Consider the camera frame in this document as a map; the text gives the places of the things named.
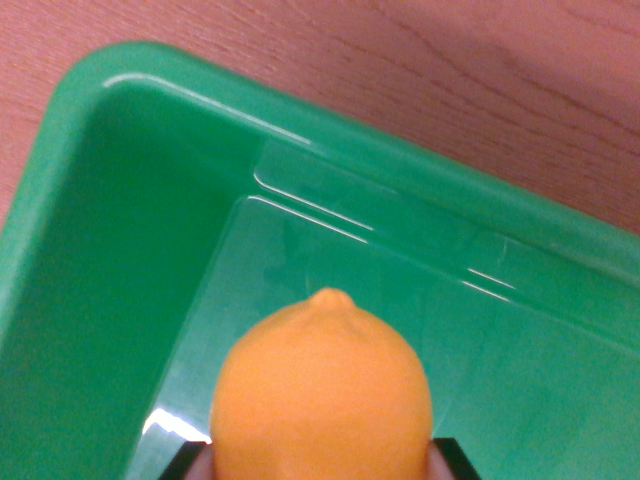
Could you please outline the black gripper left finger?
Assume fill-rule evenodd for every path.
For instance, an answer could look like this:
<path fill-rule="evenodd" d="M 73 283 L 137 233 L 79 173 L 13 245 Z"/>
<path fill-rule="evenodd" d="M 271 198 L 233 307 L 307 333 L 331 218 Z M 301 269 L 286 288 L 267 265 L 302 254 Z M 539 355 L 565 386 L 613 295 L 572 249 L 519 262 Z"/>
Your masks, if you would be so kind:
<path fill-rule="evenodd" d="M 185 441 L 165 467 L 159 480 L 213 480 L 213 449 L 210 443 Z"/>

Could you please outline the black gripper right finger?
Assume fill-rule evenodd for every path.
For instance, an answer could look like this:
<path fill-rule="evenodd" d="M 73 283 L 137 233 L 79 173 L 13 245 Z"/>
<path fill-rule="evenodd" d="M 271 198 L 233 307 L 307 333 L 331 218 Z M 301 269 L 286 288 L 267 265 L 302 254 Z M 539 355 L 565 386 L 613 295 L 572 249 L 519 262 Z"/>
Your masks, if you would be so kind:
<path fill-rule="evenodd" d="M 427 449 L 428 480 L 480 480 L 478 472 L 454 438 L 434 438 Z"/>

